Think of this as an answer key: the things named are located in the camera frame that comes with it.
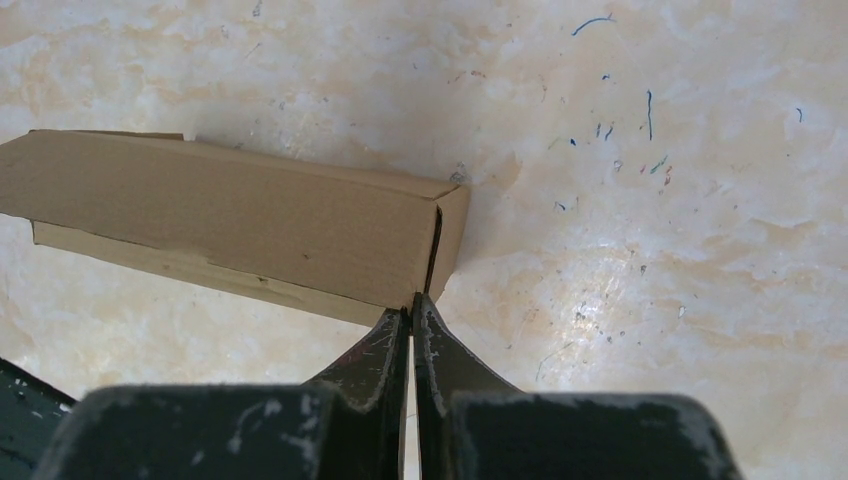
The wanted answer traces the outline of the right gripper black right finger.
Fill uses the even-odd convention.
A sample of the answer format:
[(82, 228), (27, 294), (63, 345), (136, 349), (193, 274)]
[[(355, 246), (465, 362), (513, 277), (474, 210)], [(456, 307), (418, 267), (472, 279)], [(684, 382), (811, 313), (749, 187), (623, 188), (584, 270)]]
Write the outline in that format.
[(525, 392), (415, 297), (421, 475), (425, 479), (738, 479), (718, 422), (672, 394)]

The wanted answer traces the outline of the brown cardboard box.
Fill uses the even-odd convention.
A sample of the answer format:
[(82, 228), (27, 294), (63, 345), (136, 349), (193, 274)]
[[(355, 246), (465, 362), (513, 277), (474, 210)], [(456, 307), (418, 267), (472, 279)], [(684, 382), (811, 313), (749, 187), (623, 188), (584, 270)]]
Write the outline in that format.
[(1, 147), (1, 211), (38, 245), (366, 327), (437, 298), (467, 187), (179, 134), (33, 130)]

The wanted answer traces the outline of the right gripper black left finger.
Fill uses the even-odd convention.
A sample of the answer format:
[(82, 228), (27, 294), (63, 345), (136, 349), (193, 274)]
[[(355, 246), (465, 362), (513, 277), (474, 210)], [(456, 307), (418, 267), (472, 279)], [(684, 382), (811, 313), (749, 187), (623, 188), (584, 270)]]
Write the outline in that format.
[(397, 479), (410, 317), (299, 385), (119, 385), (62, 421), (38, 479)]

